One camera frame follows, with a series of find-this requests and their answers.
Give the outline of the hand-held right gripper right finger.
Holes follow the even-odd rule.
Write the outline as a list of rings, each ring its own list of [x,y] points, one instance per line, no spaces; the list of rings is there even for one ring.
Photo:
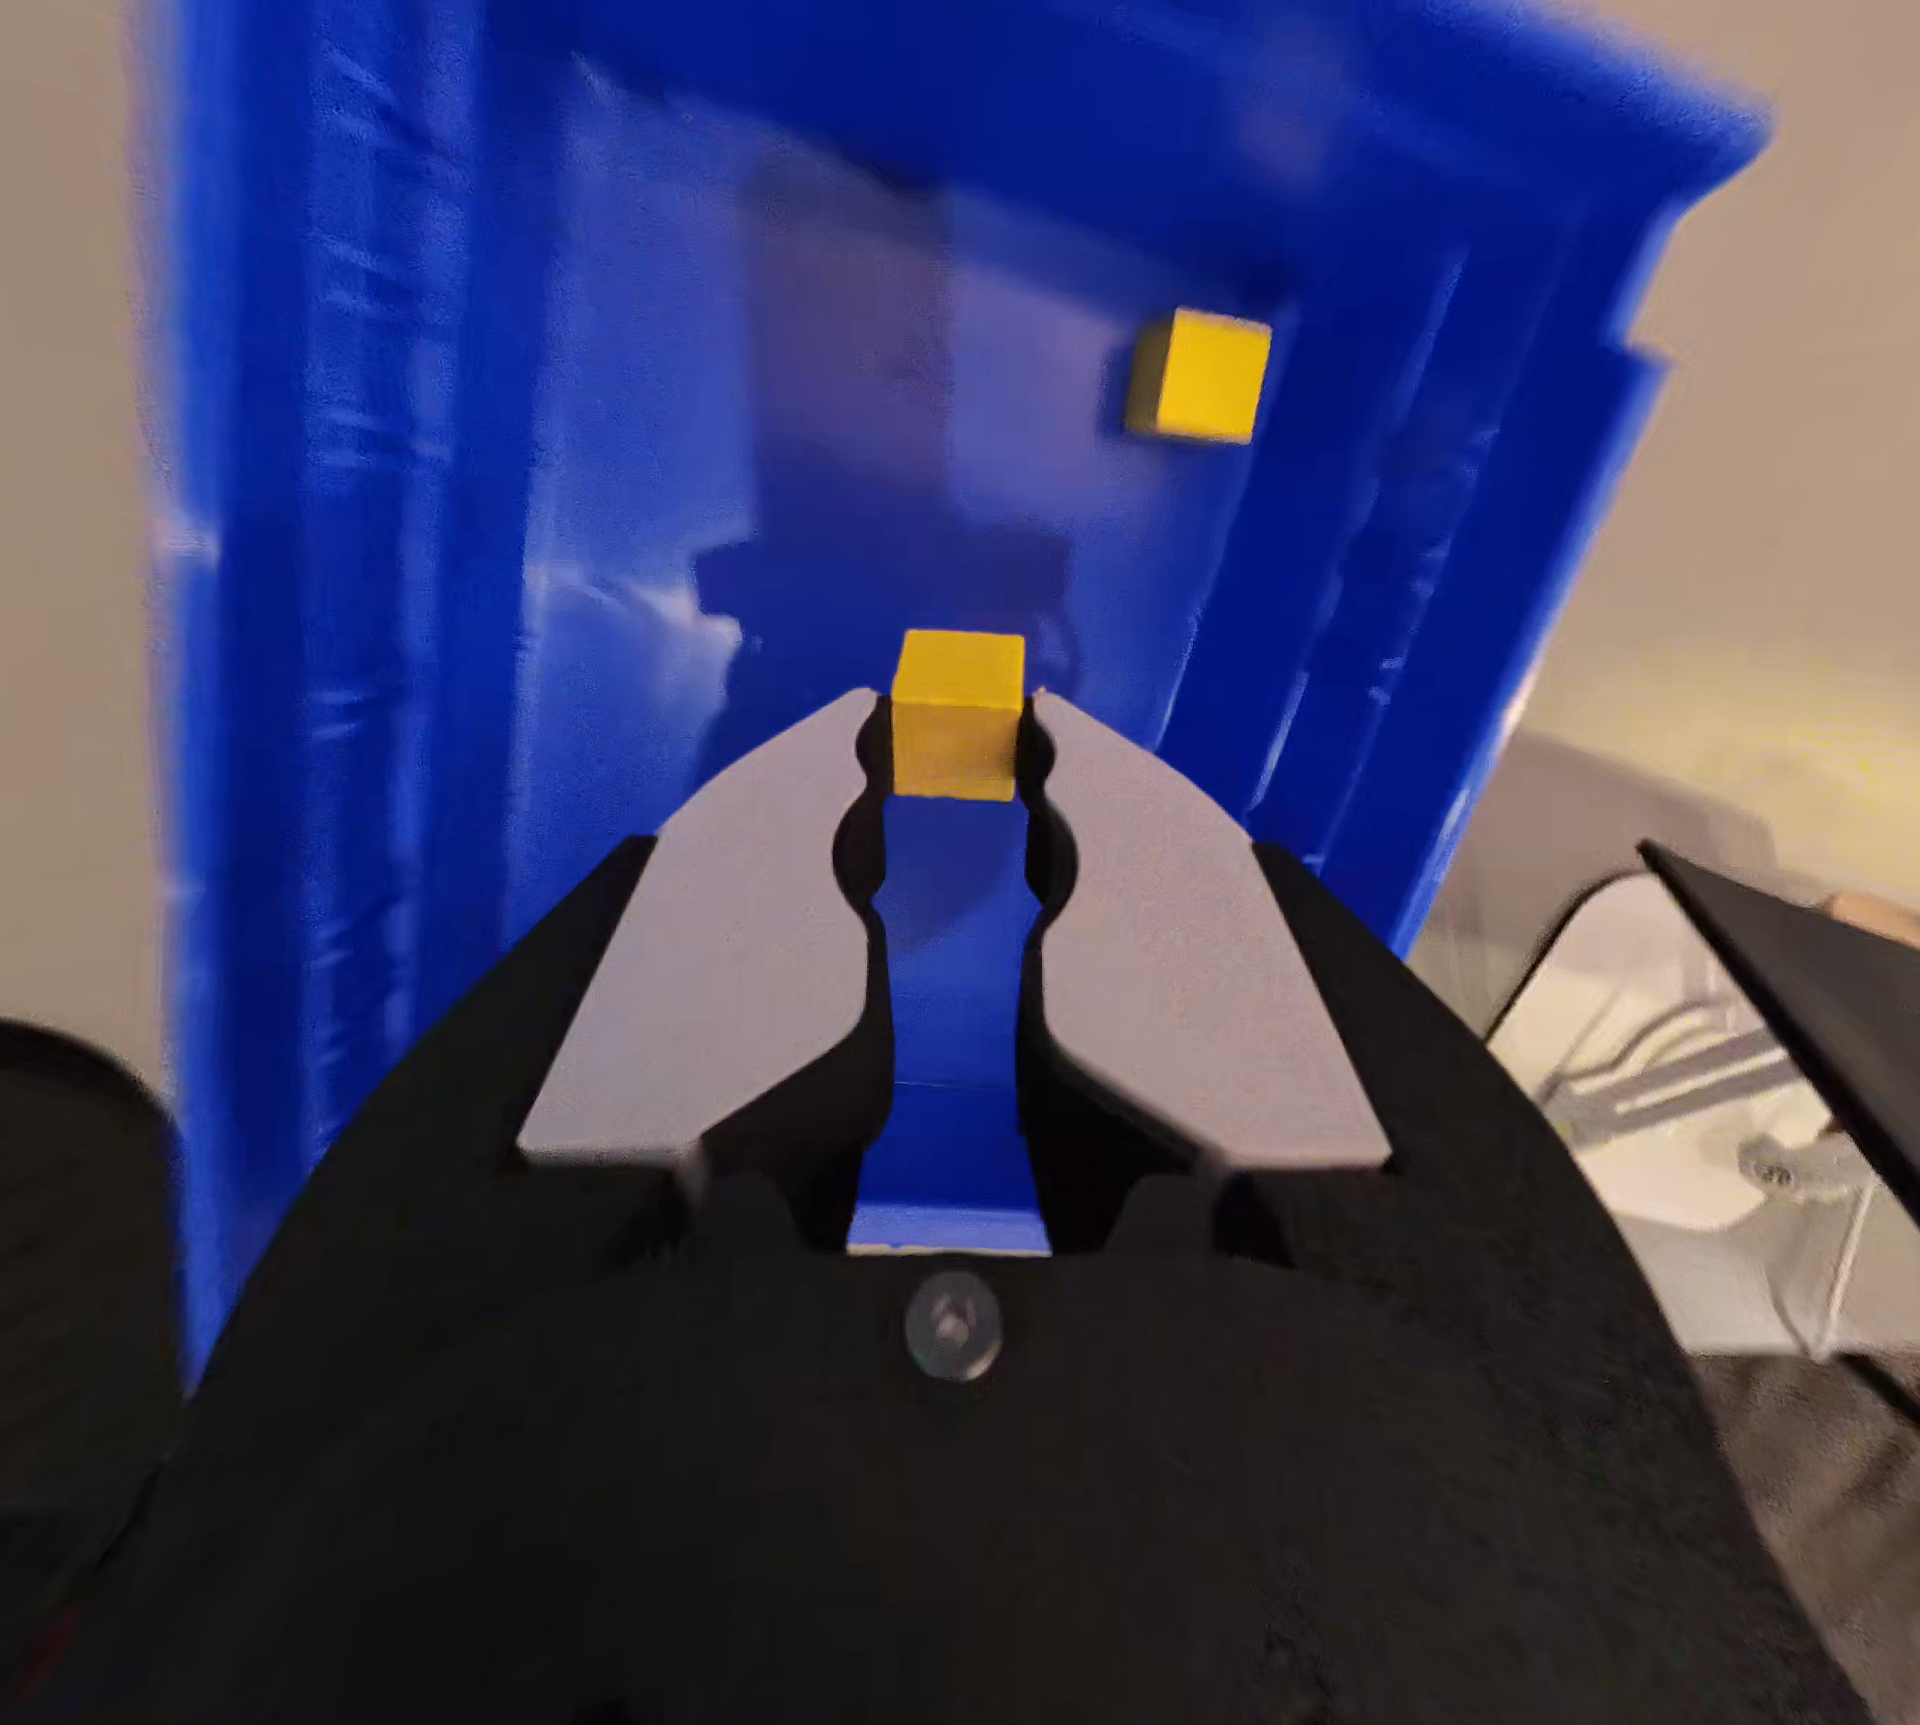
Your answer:
[[[1043,1205],[1376,1172],[1390,1138],[1254,840],[1056,692],[1020,721],[1019,1128]]]

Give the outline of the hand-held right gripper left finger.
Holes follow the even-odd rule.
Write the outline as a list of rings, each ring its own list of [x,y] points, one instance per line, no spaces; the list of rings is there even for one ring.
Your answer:
[[[807,1185],[877,1143],[891,737],[855,688],[665,823],[520,1128],[532,1161]]]

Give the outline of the yellow wooden cube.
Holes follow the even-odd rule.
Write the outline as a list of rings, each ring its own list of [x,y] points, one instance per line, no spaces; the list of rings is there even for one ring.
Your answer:
[[[1123,423],[1135,436],[1248,446],[1273,351],[1266,322],[1177,307],[1137,338]]]
[[[1010,803],[1027,709],[1020,634],[910,629],[891,688],[899,799]]]

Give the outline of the blue plastic bin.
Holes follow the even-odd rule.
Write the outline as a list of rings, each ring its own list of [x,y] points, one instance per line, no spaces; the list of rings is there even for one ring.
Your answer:
[[[906,629],[1408,952],[1765,110],[1549,0],[156,0],[169,1071],[198,1376],[622,839]],[[1254,439],[1142,326],[1273,326]]]

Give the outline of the instruction sheet on wooden stand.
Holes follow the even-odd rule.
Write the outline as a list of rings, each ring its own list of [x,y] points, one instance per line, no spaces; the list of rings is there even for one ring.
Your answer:
[[[1916,1353],[1916,1220],[1655,873],[1572,904],[1489,1042],[1687,1351]]]

